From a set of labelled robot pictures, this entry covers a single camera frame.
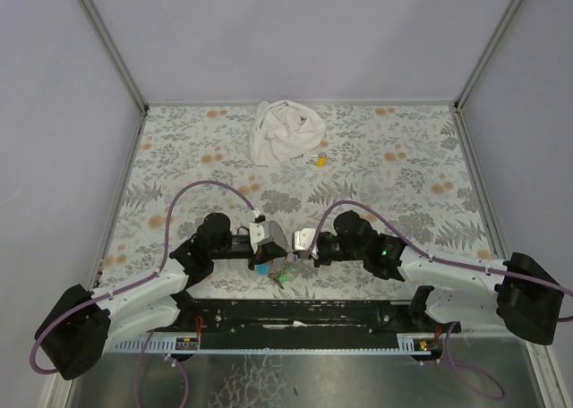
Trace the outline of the blue keyring holder with rings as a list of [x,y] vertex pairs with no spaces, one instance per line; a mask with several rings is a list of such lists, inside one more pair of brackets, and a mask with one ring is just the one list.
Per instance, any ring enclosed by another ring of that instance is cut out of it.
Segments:
[[274,220],[266,220],[256,225],[254,269],[261,276],[271,276],[286,263],[289,255],[287,238]]

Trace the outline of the key with green tag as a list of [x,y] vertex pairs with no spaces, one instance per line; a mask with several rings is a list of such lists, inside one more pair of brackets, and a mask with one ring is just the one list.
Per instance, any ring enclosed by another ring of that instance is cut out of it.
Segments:
[[276,279],[277,279],[280,283],[283,283],[283,282],[287,281],[287,280],[290,278],[290,276],[291,276],[291,269],[290,269],[290,268],[286,268],[286,269],[281,270],[281,271],[277,274]]

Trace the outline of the key with black tag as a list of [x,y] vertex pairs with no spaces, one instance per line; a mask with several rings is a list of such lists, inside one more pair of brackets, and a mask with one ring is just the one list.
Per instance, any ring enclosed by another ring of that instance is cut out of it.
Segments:
[[284,286],[282,285],[282,283],[279,281],[278,278],[272,277],[272,278],[271,278],[271,281],[272,281],[274,284],[276,284],[280,290],[284,290]]

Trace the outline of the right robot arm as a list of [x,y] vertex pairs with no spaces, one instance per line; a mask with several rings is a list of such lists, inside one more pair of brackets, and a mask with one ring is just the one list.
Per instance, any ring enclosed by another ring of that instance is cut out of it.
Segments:
[[335,218],[333,233],[304,229],[293,237],[315,266],[356,260],[374,276],[417,285],[424,316],[440,323],[504,326],[533,344],[550,345],[560,319],[562,288],[534,259],[439,256],[400,234],[379,234],[354,211]]

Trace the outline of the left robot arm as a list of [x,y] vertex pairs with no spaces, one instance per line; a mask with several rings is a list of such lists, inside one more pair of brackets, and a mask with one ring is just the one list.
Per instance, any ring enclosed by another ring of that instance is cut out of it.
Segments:
[[65,380],[91,369],[106,351],[156,328],[192,320],[188,289],[212,274],[216,261],[244,259],[250,269],[284,262],[288,242],[280,225],[257,217],[233,234],[229,218],[207,215],[190,239],[167,254],[163,267],[118,286],[68,288],[36,331],[35,345]]

